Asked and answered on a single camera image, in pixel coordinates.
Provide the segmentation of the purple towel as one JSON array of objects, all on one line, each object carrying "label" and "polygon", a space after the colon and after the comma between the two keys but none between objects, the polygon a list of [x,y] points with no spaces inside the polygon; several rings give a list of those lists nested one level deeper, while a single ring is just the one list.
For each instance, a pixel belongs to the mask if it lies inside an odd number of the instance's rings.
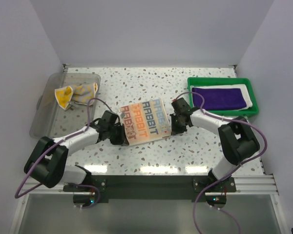
[{"label": "purple towel", "polygon": [[191,91],[204,98],[203,109],[207,111],[243,110],[249,106],[240,88],[193,87]]}]

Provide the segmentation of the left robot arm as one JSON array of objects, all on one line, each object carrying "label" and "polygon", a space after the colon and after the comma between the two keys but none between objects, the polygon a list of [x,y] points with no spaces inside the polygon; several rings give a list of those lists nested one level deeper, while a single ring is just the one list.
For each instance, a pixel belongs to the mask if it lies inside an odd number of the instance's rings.
[{"label": "left robot arm", "polygon": [[25,164],[24,172],[47,188],[68,183],[74,184],[80,191],[87,191],[92,185],[91,172],[81,166],[68,166],[67,158],[107,139],[113,145],[128,145],[119,115],[109,110],[70,135],[40,138]]}]

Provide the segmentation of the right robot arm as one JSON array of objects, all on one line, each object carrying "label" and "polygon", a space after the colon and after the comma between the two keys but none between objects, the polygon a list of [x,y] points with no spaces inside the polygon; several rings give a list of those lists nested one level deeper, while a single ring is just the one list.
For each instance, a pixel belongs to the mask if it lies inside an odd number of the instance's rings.
[{"label": "right robot arm", "polygon": [[172,135],[186,132],[187,127],[198,127],[220,138],[223,157],[208,173],[207,184],[212,191],[221,190],[225,186],[223,177],[259,151],[259,142],[244,117],[213,115],[198,107],[191,108],[184,98],[174,100],[171,105],[174,109],[170,115]]}]

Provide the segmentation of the white towel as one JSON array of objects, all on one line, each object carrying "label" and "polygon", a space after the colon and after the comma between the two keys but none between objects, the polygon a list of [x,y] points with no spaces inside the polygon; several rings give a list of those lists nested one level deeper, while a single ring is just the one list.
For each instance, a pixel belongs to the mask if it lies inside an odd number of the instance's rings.
[{"label": "white towel", "polygon": [[252,107],[252,102],[250,101],[250,97],[248,95],[248,91],[246,90],[245,85],[220,85],[220,86],[210,86],[207,88],[240,88],[243,94],[244,99],[246,100],[247,104],[249,105],[247,108]]}]

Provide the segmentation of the colourful patterned towel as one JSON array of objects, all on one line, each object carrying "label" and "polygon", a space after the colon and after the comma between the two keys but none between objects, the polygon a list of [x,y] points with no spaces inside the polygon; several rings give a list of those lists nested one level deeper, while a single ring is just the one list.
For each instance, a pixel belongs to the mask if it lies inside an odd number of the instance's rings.
[{"label": "colourful patterned towel", "polygon": [[161,98],[122,106],[119,113],[129,146],[171,136],[171,125]]}]

